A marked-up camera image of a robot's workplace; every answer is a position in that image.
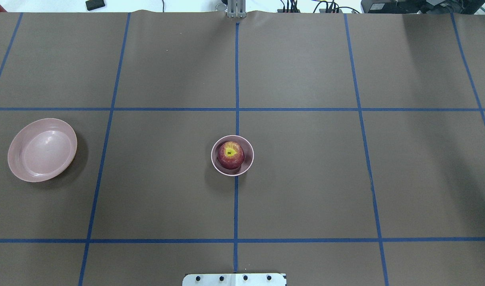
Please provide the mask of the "pink bowl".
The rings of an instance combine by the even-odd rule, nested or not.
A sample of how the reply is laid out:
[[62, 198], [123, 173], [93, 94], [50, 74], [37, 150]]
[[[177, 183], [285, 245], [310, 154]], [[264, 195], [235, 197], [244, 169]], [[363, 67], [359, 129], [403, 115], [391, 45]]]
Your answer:
[[[218, 159], [217, 159], [218, 149], [221, 146], [221, 144], [226, 142], [226, 141], [235, 141], [235, 142], [239, 143], [242, 146], [244, 153], [245, 153], [244, 162], [242, 163], [242, 165], [239, 168], [237, 168], [235, 170], [227, 170], [227, 169], [223, 168], [220, 165], [220, 163], [218, 162]], [[241, 137], [241, 136], [238, 136], [238, 135], [224, 136], [224, 137], [220, 138], [212, 147], [212, 151], [211, 151], [212, 165], [214, 166], [214, 168], [217, 171], [219, 171], [221, 174], [224, 174], [226, 176], [236, 177], [236, 176], [240, 176], [241, 174], [246, 173], [250, 169], [250, 167], [252, 166], [253, 161], [254, 161], [253, 146], [244, 137]]]

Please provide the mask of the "red apple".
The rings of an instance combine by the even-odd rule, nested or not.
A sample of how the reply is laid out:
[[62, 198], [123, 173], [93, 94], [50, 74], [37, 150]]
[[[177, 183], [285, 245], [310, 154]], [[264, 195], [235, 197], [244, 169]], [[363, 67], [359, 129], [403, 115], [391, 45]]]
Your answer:
[[226, 141], [221, 144], [217, 152], [220, 165], [227, 170], [239, 168], [245, 160], [242, 146], [235, 141]]

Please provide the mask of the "pink plate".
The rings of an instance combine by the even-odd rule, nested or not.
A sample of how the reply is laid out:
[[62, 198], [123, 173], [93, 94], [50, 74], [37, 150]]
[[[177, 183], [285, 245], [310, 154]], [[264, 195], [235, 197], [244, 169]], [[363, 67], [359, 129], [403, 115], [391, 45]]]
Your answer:
[[77, 152], [75, 130], [67, 122], [45, 118], [21, 129], [12, 140], [7, 162], [12, 174], [25, 182], [44, 182], [63, 173]]

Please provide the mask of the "orange black usb hub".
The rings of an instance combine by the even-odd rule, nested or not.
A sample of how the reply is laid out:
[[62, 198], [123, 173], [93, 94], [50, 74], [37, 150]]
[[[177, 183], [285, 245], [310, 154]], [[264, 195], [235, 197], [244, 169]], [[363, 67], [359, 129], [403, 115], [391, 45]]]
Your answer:
[[281, 9], [277, 9], [277, 13], [300, 13], [300, 9], [297, 7], [283, 7]]

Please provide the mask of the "small black device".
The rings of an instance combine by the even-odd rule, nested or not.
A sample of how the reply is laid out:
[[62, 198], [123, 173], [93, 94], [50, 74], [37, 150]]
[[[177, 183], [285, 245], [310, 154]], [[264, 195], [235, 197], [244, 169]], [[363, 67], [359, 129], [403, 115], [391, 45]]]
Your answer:
[[104, 0], [87, 0], [85, 6], [87, 11], [93, 11], [105, 7], [106, 3]]

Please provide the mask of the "aluminium frame post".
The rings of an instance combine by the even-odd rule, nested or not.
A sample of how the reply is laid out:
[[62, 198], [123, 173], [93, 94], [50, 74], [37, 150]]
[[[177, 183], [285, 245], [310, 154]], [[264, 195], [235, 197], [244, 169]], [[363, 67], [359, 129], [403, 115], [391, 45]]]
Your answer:
[[246, 18], [246, 0], [226, 0], [228, 18]]

